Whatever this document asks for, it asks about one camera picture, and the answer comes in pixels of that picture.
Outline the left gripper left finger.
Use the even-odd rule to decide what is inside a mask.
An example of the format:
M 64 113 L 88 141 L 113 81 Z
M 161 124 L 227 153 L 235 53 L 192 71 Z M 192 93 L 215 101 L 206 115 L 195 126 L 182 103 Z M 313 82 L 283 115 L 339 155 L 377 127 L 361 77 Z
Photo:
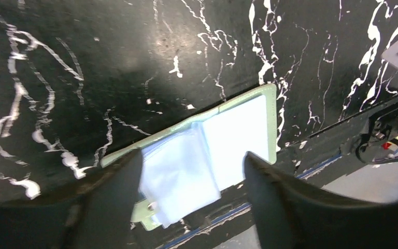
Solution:
M 134 149 L 44 197 L 0 203 L 0 248 L 126 248 L 142 168 Z

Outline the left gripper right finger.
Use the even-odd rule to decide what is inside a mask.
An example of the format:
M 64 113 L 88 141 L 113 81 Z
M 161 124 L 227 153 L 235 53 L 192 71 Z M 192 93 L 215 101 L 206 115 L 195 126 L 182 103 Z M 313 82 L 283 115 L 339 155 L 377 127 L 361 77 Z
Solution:
M 252 152 L 244 174 L 261 248 L 398 248 L 398 202 L 337 195 Z

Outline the green card holder wallet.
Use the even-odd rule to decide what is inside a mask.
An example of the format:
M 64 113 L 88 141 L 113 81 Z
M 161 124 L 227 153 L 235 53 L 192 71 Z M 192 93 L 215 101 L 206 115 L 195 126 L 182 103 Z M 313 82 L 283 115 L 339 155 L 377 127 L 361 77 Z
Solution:
M 131 221 L 167 228 L 245 178 L 244 156 L 277 159 L 277 88 L 261 85 L 102 159 L 106 167 L 139 148 L 143 172 Z

